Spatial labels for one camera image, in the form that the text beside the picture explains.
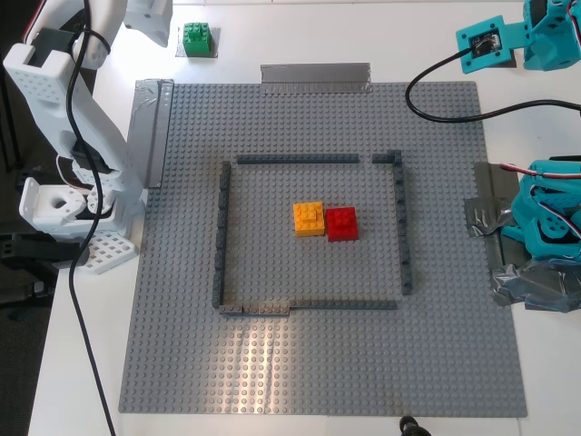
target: white perforated plate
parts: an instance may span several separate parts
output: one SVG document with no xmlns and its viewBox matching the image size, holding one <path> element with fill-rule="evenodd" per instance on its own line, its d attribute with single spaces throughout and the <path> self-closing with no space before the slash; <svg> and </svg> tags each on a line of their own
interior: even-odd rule
<svg viewBox="0 0 581 436">
<path fill-rule="evenodd" d="M 80 271 L 101 274 L 137 255 L 137 247 L 114 232 L 96 232 L 89 243 L 89 260 Z"/>
</svg>

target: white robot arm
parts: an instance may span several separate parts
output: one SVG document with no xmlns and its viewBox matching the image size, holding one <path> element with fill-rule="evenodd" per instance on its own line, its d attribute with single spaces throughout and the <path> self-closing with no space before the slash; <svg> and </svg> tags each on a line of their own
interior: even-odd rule
<svg viewBox="0 0 581 436">
<path fill-rule="evenodd" d="M 31 45 L 43 28 L 59 29 L 83 9 L 83 0 L 42 0 L 25 30 L 23 42 Z M 122 22 L 129 29 L 146 34 L 152 41 L 167 46 L 172 21 L 171 0 L 100 0 L 91 2 L 92 28 L 111 46 Z M 77 58 L 83 41 L 81 35 L 74 45 Z M 87 47 L 83 68 L 101 68 L 107 57 L 106 47 L 92 38 Z"/>
<path fill-rule="evenodd" d="M 141 30 L 158 44 L 167 45 L 172 1 L 92 0 L 92 30 L 107 45 L 94 34 L 79 34 L 69 46 L 71 53 L 58 46 L 49 50 L 48 54 L 36 52 L 36 47 L 41 46 L 38 40 L 44 38 L 44 46 L 49 44 L 50 47 L 62 36 L 45 36 L 46 33 L 41 30 L 58 30 L 81 9 L 82 0 L 43 1 L 26 30 L 26 44 L 14 45 L 4 65 L 25 96 L 44 136 L 60 156 L 74 160 L 73 170 L 79 180 L 93 186 L 93 173 L 82 154 L 75 153 L 76 137 L 65 110 L 66 90 L 78 47 L 82 38 L 90 37 L 83 65 L 99 68 L 124 19 L 128 27 Z M 73 111 L 83 138 L 99 164 L 105 207 L 98 230 L 127 235 L 131 231 L 134 213 L 141 209 L 143 191 L 143 181 L 133 168 L 127 143 L 93 99 L 81 77 L 74 89 Z M 77 238 L 85 236 L 91 227 L 93 219 L 89 213 L 96 210 L 95 199 L 94 188 L 87 195 L 70 186 L 39 186 L 34 179 L 28 179 L 20 203 L 20 214 L 34 228 L 57 239 Z"/>
</svg>

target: lego brick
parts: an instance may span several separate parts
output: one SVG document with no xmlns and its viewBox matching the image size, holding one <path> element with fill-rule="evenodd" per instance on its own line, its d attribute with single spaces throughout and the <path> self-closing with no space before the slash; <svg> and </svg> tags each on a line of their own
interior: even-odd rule
<svg viewBox="0 0 581 436">
<path fill-rule="evenodd" d="M 294 232 L 297 238 L 321 236 L 325 234 L 325 216 L 322 203 L 296 203 L 294 213 Z"/>
<path fill-rule="evenodd" d="M 327 219 L 327 234 L 330 243 L 357 241 L 359 239 L 357 215 L 354 207 L 327 209 L 325 217 Z"/>
<path fill-rule="evenodd" d="M 216 232 L 216 249 L 226 249 L 226 229 L 218 229 L 218 232 Z"/>
<path fill-rule="evenodd" d="M 178 43 L 175 51 L 175 57 L 206 58 L 215 59 L 218 57 L 218 48 L 220 45 L 220 36 L 222 30 L 220 27 L 210 27 L 210 52 L 186 53 L 183 46 L 183 31 L 178 27 Z"/>
<path fill-rule="evenodd" d="M 389 150 L 384 154 L 373 154 L 373 164 L 389 164 L 396 200 L 395 210 L 398 226 L 399 281 L 401 292 L 410 295 L 413 291 L 411 281 L 411 256 L 408 242 L 408 210 L 406 207 L 406 188 L 401 150 Z"/>
<path fill-rule="evenodd" d="M 240 154 L 238 165 L 265 164 L 358 164 L 358 154 Z"/>
<path fill-rule="evenodd" d="M 221 304 L 219 311 L 222 315 L 242 315 L 242 306 L 235 304 Z"/>
<path fill-rule="evenodd" d="M 216 249 L 216 255 L 214 256 L 214 269 L 224 270 L 226 268 L 226 250 Z"/>
<path fill-rule="evenodd" d="M 462 215 L 464 200 L 478 195 L 473 163 L 487 160 L 482 125 L 428 123 L 407 108 L 405 89 L 277 96 L 259 84 L 174 87 L 163 184 L 145 216 L 121 412 L 527 416 L 511 311 L 491 301 L 484 242 L 467 237 Z M 445 116 L 479 110 L 468 82 L 419 84 L 414 102 Z M 414 284 L 405 297 L 393 165 L 371 163 L 396 147 Z M 357 153 L 360 163 L 234 161 L 331 151 Z M 224 297 L 235 289 L 245 312 L 275 299 L 388 296 L 398 309 L 220 315 L 209 293 L 224 160 L 232 163 Z M 291 205 L 313 200 L 355 206 L 359 240 L 295 238 Z"/>
<path fill-rule="evenodd" d="M 183 27 L 183 48 L 187 55 L 210 52 L 208 23 L 188 23 Z"/>
<path fill-rule="evenodd" d="M 350 298 L 325 299 L 310 298 L 305 300 L 290 300 L 292 309 L 349 309 L 349 310 L 395 310 L 398 302 L 381 300 L 355 300 Z"/>
<path fill-rule="evenodd" d="M 218 228 L 225 229 L 228 224 L 228 211 L 221 210 L 218 211 Z"/>
<path fill-rule="evenodd" d="M 221 211 L 228 210 L 228 191 L 220 191 L 218 194 L 218 207 Z"/>
<path fill-rule="evenodd" d="M 230 189 L 230 162 L 222 163 L 222 172 L 220 173 L 220 191 L 228 191 Z"/>
<path fill-rule="evenodd" d="M 218 309 L 224 295 L 224 270 L 215 270 L 212 283 L 212 307 Z"/>
<path fill-rule="evenodd" d="M 259 304 L 259 315 L 288 315 L 291 308 L 286 303 Z"/>
</svg>

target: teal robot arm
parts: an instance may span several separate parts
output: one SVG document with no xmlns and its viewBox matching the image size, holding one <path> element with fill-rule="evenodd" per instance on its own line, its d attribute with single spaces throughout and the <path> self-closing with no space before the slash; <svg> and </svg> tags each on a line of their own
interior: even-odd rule
<svg viewBox="0 0 581 436">
<path fill-rule="evenodd" d="M 535 161 L 529 170 L 533 175 L 523 175 L 512 203 L 517 225 L 502 234 L 524 243 L 534 258 L 581 260 L 581 163 Z"/>
<path fill-rule="evenodd" d="M 526 0 L 524 21 L 505 24 L 501 15 L 458 30 L 458 48 L 473 50 L 461 57 L 465 74 L 503 64 L 512 52 L 525 49 L 527 70 L 567 68 L 581 58 L 576 0 Z"/>
</svg>

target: yellow lego brick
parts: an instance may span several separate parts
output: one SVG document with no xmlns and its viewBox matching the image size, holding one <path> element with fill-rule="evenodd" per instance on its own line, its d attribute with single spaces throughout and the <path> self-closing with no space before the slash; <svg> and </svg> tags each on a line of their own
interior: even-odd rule
<svg viewBox="0 0 581 436">
<path fill-rule="evenodd" d="M 325 234 L 323 203 L 296 203 L 292 209 L 294 211 L 294 234 L 297 238 Z"/>
</svg>

